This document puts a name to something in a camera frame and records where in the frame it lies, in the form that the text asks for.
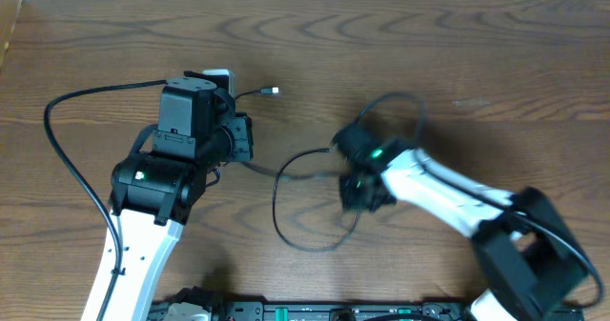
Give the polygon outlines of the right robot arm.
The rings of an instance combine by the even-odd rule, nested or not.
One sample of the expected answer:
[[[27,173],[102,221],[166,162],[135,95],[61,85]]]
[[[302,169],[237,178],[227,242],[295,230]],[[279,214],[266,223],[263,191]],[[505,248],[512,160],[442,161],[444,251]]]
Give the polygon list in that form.
[[[555,320],[591,265],[545,194],[482,185],[401,139],[381,142],[353,123],[333,139],[351,166],[340,179],[346,209],[403,201],[467,238],[488,284],[468,308],[475,320]]]

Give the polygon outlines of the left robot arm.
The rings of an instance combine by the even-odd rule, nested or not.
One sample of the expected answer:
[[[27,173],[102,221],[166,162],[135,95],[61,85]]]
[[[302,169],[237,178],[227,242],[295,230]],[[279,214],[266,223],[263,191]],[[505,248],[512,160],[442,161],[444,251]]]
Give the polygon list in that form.
[[[112,172],[111,220],[123,251],[114,262],[108,236],[82,314],[85,320],[143,320],[192,206],[220,163],[253,157],[252,120],[235,109],[234,73],[187,71],[167,81],[151,131]]]

